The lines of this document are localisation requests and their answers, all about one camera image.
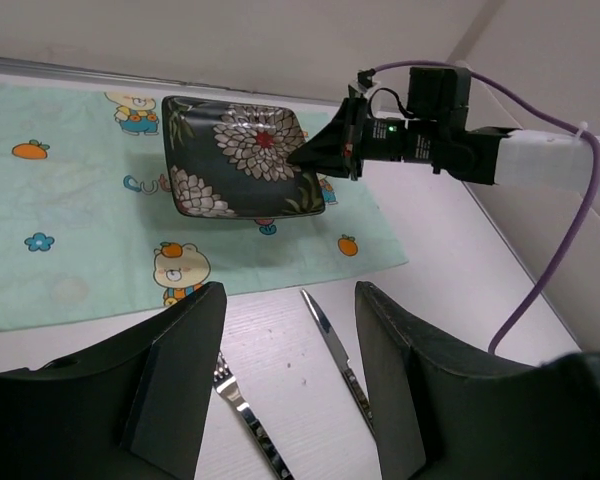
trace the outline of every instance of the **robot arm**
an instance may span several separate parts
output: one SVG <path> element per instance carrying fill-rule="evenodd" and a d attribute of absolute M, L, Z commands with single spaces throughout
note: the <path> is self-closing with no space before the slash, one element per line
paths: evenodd
<path fill-rule="evenodd" d="M 471 72 L 466 68 L 411 69 L 406 118 L 375 118 L 370 71 L 350 85 L 329 125 L 289 157 L 297 165 L 357 180 L 364 160 L 423 163 L 471 183 L 549 186 L 584 193 L 591 147 L 572 135 L 511 128 L 466 131 Z"/>

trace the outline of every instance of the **red flower center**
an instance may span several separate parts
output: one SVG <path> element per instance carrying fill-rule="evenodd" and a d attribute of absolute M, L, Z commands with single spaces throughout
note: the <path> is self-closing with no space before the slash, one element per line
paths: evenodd
<path fill-rule="evenodd" d="M 262 148 L 273 147 L 273 136 L 267 132 L 258 132 L 256 135 L 256 143 Z"/>

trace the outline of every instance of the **knife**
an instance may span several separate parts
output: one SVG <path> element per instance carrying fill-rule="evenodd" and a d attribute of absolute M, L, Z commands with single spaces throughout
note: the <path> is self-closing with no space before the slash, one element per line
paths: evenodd
<path fill-rule="evenodd" d="M 360 388 L 355 373 L 353 373 L 353 370 L 349 367 L 349 355 L 347 355 L 347 351 L 344 349 L 342 342 L 340 342 L 338 335 L 331 326 L 331 322 L 329 322 L 329 319 L 320 308 L 320 305 L 318 305 L 318 302 L 316 302 L 304 288 L 300 289 L 300 293 L 318 326 L 318 330 L 320 330 L 320 333 L 322 334 L 322 338 L 331 352 L 333 360 L 336 362 L 338 370 L 340 370 L 342 378 L 347 384 L 347 387 L 349 387 L 349 391 L 351 392 L 351 395 L 353 395 L 353 398 L 358 405 L 358 409 L 360 410 L 360 413 L 362 413 L 362 416 L 371 431 L 371 435 L 375 437 L 371 406 L 369 405 L 367 396 L 362 391 L 362 388 Z"/>

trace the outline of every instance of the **floral plate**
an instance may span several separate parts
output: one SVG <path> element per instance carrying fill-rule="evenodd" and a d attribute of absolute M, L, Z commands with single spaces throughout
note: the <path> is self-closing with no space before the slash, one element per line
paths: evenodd
<path fill-rule="evenodd" d="M 272 219 L 324 212 L 315 172 L 286 162 L 305 141 L 291 110 L 166 97 L 162 115 L 171 192 L 183 215 Z"/>

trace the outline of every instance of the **fork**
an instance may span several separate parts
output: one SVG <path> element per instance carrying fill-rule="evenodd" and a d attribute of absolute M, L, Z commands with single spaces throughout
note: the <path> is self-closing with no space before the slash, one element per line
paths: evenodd
<path fill-rule="evenodd" d="M 218 395 L 229 402 L 235 408 L 236 412 L 240 414 L 244 423 L 249 427 L 249 431 L 260 447 L 260 450 L 267 458 L 269 466 L 276 474 L 276 477 L 280 480 L 294 480 L 293 475 L 289 472 L 289 468 L 287 468 L 287 465 L 282 460 L 260 420 L 255 416 L 251 407 L 242 396 L 242 393 L 240 393 L 236 377 L 231 373 L 222 352 L 218 352 L 218 361 L 213 372 L 213 388 Z"/>

